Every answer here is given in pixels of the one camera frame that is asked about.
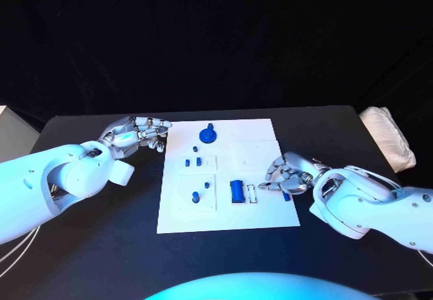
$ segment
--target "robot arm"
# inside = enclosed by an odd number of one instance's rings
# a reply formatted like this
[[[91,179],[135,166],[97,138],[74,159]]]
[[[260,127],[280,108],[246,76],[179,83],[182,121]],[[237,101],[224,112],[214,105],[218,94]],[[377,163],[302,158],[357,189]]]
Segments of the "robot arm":
[[[97,141],[65,145],[0,164],[0,244],[22,236],[83,199],[96,195],[109,181],[127,185],[135,167],[119,159],[139,146],[165,144],[169,121],[126,117],[114,122]]]
[[[311,212],[352,239],[376,229],[406,247],[433,253],[433,190],[402,188],[387,178],[358,167],[331,169],[318,160],[288,152],[270,165],[266,180],[280,167],[283,182],[263,183],[260,189],[302,194],[313,189]],[[389,189],[371,177],[393,186]]]

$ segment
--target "black table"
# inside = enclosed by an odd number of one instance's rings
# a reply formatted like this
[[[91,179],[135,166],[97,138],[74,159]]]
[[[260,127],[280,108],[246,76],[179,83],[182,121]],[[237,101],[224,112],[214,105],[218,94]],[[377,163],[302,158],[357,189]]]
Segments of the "black table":
[[[97,139],[123,116],[54,118],[33,152]],[[152,116],[171,121],[272,118],[282,152],[298,151],[335,168],[360,166],[396,180],[350,106]],[[433,269],[417,252],[377,231],[358,241],[342,236],[309,212],[311,192],[295,197],[300,227],[156,234],[165,154],[143,148],[126,162],[136,167],[127,187],[109,183],[42,226],[0,279],[2,299],[143,299],[186,281],[237,272],[308,275],[370,294],[433,289]]]

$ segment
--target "blue object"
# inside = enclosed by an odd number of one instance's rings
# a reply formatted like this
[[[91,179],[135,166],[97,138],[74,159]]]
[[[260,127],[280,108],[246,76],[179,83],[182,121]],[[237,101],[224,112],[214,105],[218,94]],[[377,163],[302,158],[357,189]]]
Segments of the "blue object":
[[[169,299],[377,299],[332,282],[280,273],[236,273],[211,276],[166,289],[147,300]]]
[[[210,123],[208,128],[201,131],[199,138],[205,144],[211,144],[217,140],[217,132],[212,123]]]
[[[199,201],[201,201],[199,194],[198,194],[198,192],[194,192],[192,193],[192,202],[199,203]]]
[[[283,196],[285,196],[285,201],[290,201],[290,196],[286,192],[283,192]]]
[[[233,189],[233,203],[246,203],[243,180],[231,181],[230,188]]]

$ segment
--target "small blue piece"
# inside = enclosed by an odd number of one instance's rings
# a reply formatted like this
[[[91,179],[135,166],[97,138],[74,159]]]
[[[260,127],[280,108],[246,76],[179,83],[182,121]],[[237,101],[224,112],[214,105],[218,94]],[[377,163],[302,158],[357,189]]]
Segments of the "small blue piece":
[[[208,128],[201,131],[199,134],[201,141],[205,144],[211,144],[217,140],[217,132],[214,130],[214,124],[210,123]]]
[[[199,203],[199,201],[201,201],[199,194],[198,194],[198,192],[194,192],[192,193],[192,202]]]
[[[230,188],[233,189],[233,203],[246,203],[243,180],[231,181]]]
[[[283,192],[283,196],[285,196],[285,201],[290,201],[290,196],[286,192]]]

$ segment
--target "white paper sheet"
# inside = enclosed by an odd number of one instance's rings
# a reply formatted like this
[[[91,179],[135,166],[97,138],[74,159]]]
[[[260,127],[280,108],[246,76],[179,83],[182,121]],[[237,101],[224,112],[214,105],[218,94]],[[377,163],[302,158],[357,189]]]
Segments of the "white paper sheet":
[[[214,124],[218,137],[214,143],[204,144],[199,132],[208,123]],[[299,226],[293,201],[285,201],[282,192],[257,188],[269,165],[280,155],[270,119],[173,122],[165,154],[158,233]],[[208,167],[197,167],[197,157],[207,157]],[[191,167],[185,166],[186,158]],[[207,178],[214,178],[210,189],[204,189]],[[233,180],[244,181],[244,204],[233,204]],[[256,187],[256,204],[249,201],[249,184]],[[194,191],[204,201],[197,206]]]

